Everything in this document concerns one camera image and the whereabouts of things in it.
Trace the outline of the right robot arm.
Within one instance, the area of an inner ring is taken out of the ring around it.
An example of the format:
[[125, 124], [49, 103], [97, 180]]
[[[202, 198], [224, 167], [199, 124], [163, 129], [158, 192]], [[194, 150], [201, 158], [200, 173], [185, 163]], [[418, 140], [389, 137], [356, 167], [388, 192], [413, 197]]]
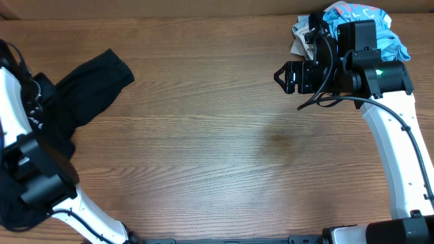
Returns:
[[350, 51], [342, 66], [312, 61], [286, 62], [274, 80], [287, 94], [319, 91], [319, 80], [332, 75], [319, 96], [300, 105], [324, 107], [349, 100], [362, 113], [376, 143], [389, 187], [391, 219], [365, 226], [325, 228], [315, 243], [432, 243], [433, 164], [416, 116], [412, 82], [400, 61], [381, 60], [377, 50]]

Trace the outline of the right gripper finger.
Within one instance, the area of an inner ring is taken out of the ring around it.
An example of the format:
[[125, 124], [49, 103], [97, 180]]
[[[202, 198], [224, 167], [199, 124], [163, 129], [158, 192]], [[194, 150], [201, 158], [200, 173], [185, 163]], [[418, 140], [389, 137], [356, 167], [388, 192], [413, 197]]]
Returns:
[[288, 64], [284, 64], [278, 71], [274, 73], [275, 81], [287, 81], [286, 72], [288, 70]]
[[278, 80], [276, 83], [282, 88], [282, 90], [288, 94], [289, 93], [289, 87], [288, 84], [285, 81]]

